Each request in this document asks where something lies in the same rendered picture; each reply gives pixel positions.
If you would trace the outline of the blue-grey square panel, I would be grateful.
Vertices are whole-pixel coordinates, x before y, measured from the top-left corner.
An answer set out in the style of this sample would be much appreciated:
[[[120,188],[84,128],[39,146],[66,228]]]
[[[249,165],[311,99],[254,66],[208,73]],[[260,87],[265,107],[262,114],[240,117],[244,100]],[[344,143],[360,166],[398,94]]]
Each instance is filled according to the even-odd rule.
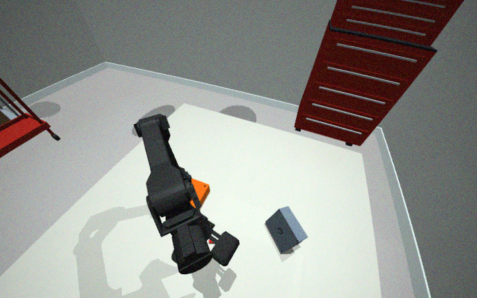
[[[308,238],[289,206],[278,209],[265,223],[281,253]]]

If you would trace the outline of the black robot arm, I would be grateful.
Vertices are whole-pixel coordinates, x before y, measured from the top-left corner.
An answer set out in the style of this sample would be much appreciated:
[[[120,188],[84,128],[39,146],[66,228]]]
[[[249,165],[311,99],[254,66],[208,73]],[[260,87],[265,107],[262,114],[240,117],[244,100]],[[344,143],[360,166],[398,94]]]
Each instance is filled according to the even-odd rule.
[[[179,273],[194,273],[211,261],[212,254],[200,225],[202,205],[192,176],[179,167],[168,143],[170,125],[166,115],[139,119],[134,128],[143,139],[150,165],[146,202],[154,223],[161,237],[172,235],[172,261],[177,263]],[[160,216],[166,216],[163,223]]]

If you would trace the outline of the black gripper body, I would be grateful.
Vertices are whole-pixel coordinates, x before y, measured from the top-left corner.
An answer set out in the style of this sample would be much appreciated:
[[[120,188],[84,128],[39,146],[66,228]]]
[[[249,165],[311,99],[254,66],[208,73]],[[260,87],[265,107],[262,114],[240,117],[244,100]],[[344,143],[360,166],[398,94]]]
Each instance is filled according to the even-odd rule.
[[[211,250],[212,258],[220,263],[222,266],[228,266],[231,258],[236,252],[240,242],[238,238],[232,236],[228,232],[223,232],[221,235],[215,232],[213,229],[215,224],[212,223],[208,218],[202,215],[200,225],[204,232],[206,241],[210,239],[215,245]],[[218,240],[212,236],[216,236]]]

